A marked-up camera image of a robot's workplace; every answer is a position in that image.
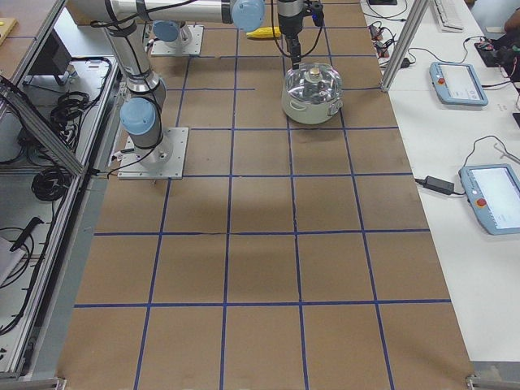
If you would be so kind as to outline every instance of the white table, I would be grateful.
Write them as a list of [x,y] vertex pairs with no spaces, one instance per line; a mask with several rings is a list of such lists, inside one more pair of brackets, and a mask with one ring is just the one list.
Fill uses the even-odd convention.
[[[393,15],[398,6],[373,6],[382,15]],[[370,13],[367,5],[363,10]],[[462,60],[462,42],[482,35],[463,0],[457,0],[465,32],[441,32],[427,10],[412,46],[428,48],[448,61]],[[368,24],[375,21],[366,17]],[[403,23],[383,20],[383,26],[399,33]],[[471,63],[483,84],[505,79],[498,68],[486,68],[468,41],[466,63]],[[520,154],[520,128],[512,113],[517,92],[509,84],[487,90],[489,104],[479,109],[453,109],[440,103],[431,86],[428,68],[435,59],[412,52],[417,63],[400,70],[390,88],[390,98],[409,161],[417,178],[430,175],[456,183],[457,172],[475,139],[494,134],[516,155]],[[472,165],[510,163],[520,177],[520,165],[502,158],[494,140],[477,144]],[[461,332],[473,362],[520,362],[520,235],[490,236],[478,224],[465,197],[446,197],[419,190],[431,234],[457,313]]]

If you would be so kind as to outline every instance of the blue joint cap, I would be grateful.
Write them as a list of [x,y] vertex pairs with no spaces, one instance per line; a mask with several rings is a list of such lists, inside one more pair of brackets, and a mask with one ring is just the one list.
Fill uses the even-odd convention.
[[262,26],[265,9],[263,0],[236,0],[231,11],[233,23],[250,33]]
[[152,29],[155,36],[165,42],[175,41],[180,32],[179,24],[170,20],[156,20]]
[[133,136],[142,136],[155,124],[155,107],[142,97],[135,97],[121,107],[119,117],[124,128]]

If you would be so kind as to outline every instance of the metal base plate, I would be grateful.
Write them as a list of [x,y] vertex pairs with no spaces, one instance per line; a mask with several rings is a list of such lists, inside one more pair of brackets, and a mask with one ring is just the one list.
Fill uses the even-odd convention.
[[[184,170],[184,159],[186,157],[186,146],[188,144],[188,128],[165,128],[164,136],[173,145],[173,152],[168,161],[160,163],[153,170],[144,167],[140,162],[130,167],[121,168],[118,177],[121,180],[154,180],[154,179],[182,179]],[[130,137],[127,140],[125,149],[133,148]],[[132,154],[125,154],[121,165],[133,163],[138,158]]]
[[200,55],[204,26],[188,26],[192,33],[192,41],[188,45],[170,47],[163,41],[156,41],[152,47],[152,57],[183,57],[186,55]]

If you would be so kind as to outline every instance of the pot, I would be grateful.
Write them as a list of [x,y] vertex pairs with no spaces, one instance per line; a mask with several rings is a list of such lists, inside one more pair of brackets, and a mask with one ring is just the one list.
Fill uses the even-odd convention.
[[302,63],[284,79],[282,107],[301,124],[322,124],[343,106],[340,74],[326,63]]

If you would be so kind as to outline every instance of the glass pot lid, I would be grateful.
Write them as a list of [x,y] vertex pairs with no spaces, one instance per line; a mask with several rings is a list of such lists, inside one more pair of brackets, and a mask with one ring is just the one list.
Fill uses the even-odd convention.
[[300,102],[330,102],[341,97],[341,76],[326,63],[302,63],[285,75],[285,90]]

